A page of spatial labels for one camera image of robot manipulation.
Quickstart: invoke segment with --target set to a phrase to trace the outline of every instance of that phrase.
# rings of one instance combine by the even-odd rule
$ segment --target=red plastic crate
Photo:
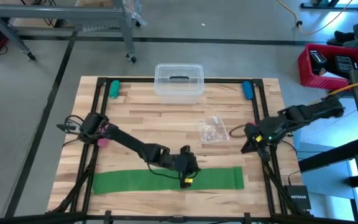
[[[311,70],[310,50],[317,50],[329,61],[334,61],[335,55],[352,57],[358,66],[358,49],[350,47],[336,47],[329,45],[307,44],[305,50],[299,55],[298,65],[301,85],[322,88],[326,90],[337,90],[349,84],[348,80],[340,78],[328,78],[314,75]]]

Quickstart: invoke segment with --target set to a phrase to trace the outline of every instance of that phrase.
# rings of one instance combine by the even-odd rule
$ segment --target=green cloth
[[[156,173],[177,177],[178,173],[167,169],[155,169]],[[243,189],[242,168],[203,169],[186,190]],[[120,170],[94,175],[95,195],[137,190],[179,190],[179,180],[155,175],[149,170]]]

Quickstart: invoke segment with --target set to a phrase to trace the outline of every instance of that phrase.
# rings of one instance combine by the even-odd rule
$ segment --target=black metal frame
[[[338,4],[339,0],[317,0],[316,3],[302,3],[301,9],[331,9],[341,10],[346,6],[345,4]],[[350,4],[346,10],[356,10],[358,12],[358,4]]]
[[[107,107],[107,101],[108,101],[108,94],[111,82],[113,80],[119,80],[120,82],[153,82],[153,78],[105,78],[105,77],[99,77],[98,81],[96,83],[96,88],[94,92],[93,97],[93,103],[91,107],[91,112],[95,113],[96,108],[98,105],[99,96],[101,94],[101,88],[103,85],[105,85],[104,93],[103,93],[103,99],[102,99],[102,105],[100,109],[101,114],[105,114],[106,107]],[[241,79],[241,78],[235,78],[235,79],[227,79],[227,78],[207,78],[205,79],[205,83],[242,83],[244,81],[252,82],[251,88],[255,96],[255,86],[259,88],[260,93],[260,99],[262,101],[262,111],[264,114],[264,117],[267,117],[269,115],[268,109],[267,109],[267,101],[265,97],[265,91],[264,91],[264,83],[262,79]],[[259,122],[259,108],[256,97],[252,100],[252,107],[254,109],[254,117],[255,122]],[[70,222],[78,222],[78,221],[87,221],[87,220],[103,220],[105,224],[110,224],[113,221],[118,220],[132,220],[132,221],[167,221],[167,222],[173,222],[173,223],[184,223],[184,222],[241,222],[246,224],[251,224],[252,222],[270,222],[270,223],[358,223],[358,222],[344,222],[343,220],[332,220],[327,218],[315,218],[312,216],[304,216],[304,215],[289,215],[287,212],[287,205],[285,205],[284,199],[279,194],[279,201],[280,201],[280,208],[281,208],[281,214],[275,212],[274,202],[273,202],[273,193],[272,188],[270,185],[270,179],[269,175],[266,171],[266,166],[262,163],[262,172],[264,173],[264,181],[265,181],[265,189],[267,194],[267,202],[268,202],[268,209],[270,212],[270,217],[262,217],[262,218],[253,218],[250,216],[249,213],[244,213],[243,217],[184,217],[184,216],[125,216],[125,215],[112,215],[111,211],[106,211],[104,215],[87,215],[89,202],[90,202],[90,196],[91,196],[91,186],[93,181],[93,176],[95,172],[96,167],[96,159],[98,156],[99,147],[94,144],[93,145],[93,152],[91,155],[91,160],[85,169],[86,165],[86,157],[88,155],[88,151],[90,149],[89,144],[84,144],[83,146],[83,152],[80,159],[80,164],[78,166],[78,173],[77,173],[77,183],[82,182],[84,183],[84,178],[87,179],[86,183],[86,190],[84,194],[84,201],[82,204],[81,211],[77,211],[77,203],[78,203],[78,197],[79,197],[79,191],[76,191],[73,197],[70,197],[68,203],[71,203],[70,211],[65,212],[65,208],[60,209],[57,208],[52,212],[47,212],[43,215],[31,215],[31,216],[24,216],[24,217],[8,217],[8,218],[0,218],[0,223],[70,223]],[[273,165],[273,172],[270,172],[270,174],[274,173],[274,176],[279,180],[279,185],[281,185],[281,177],[280,177],[280,169],[278,166],[278,159],[276,155],[276,147],[270,148],[270,153],[272,156],[272,165]],[[76,187],[82,187],[83,184],[74,186],[72,191],[75,191],[74,189]]]

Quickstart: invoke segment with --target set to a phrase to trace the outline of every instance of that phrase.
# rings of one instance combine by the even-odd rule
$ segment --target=wooden table
[[[90,112],[97,79],[81,78],[72,114],[85,118]],[[269,114],[275,116],[284,107],[278,80],[264,78],[264,84]],[[259,111],[263,118],[261,105]],[[163,105],[154,93],[153,83],[121,83],[119,97],[108,99],[106,115],[111,123],[143,142],[167,146],[172,153],[178,153],[185,144],[190,145],[200,168],[241,166],[245,187],[243,190],[161,190],[92,195],[88,214],[104,215],[105,210],[111,210],[115,215],[242,217],[244,212],[249,212],[252,217],[269,217],[260,158],[256,152],[240,153],[246,138],[231,138],[229,142],[209,145],[200,143],[196,123],[216,114],[222,117],[227,130],[254,120],[252,104],[244,99],[240,84],[206,83],[199,104]],[[67,135],[66,141],[74,138]],[[62,149],[48,210],[57,207],[74,186],[82,147],[83,143],[77,141]],[[278,145],[277,156],[285,185],[288,174],[299,170],[298,161],[295,151],[287,144]],[[96,173],[128,169],[147,169],[147,166],[135,152],[116,142],[100,148]],[[300,174],[293,174],[291,182],[301,184]],[[276,211],[280,212],[274,185],[272,189]]]

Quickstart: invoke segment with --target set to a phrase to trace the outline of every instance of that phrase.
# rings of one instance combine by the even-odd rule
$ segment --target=concrete floor
[[[305,30],[315,30],[337,14],[323,10],[301,11],[298,5],[302,1],[287,2],[303,19]],[[136,37],[324,42],[336,29],[351,31],[352,25],[358,22],[358,13],[344,12],[325,30],[310,36],[298,33],[293,28],[292,15],[271,0],[149,0],[144,5],[144,19],[149,24],[135,30]],[[0,56],[0,216],[6,209],[68,42],[32,40],[25,43],[38,58],[37,62],[27,61],[12,44],[8,45],[9,53]],[[297,58],[304,47],[144,42],[135,43],[135,47],[138,62],[130,64],[124,58],[123,43],[76,42],[16,215],[40,214],[47,207],[65,137],[55,125],[70,114],[83,75],[152,76],[158,63],[199,63],[204,66],[207,77],[278,78],[285,106],[309,103],[326,93],[299,84]],[[312,134],[324,125],[316,125]],[[324,140],[323,133],[309,138],[313,140],[309,143],[327,145],[317,142],[317,139]]]

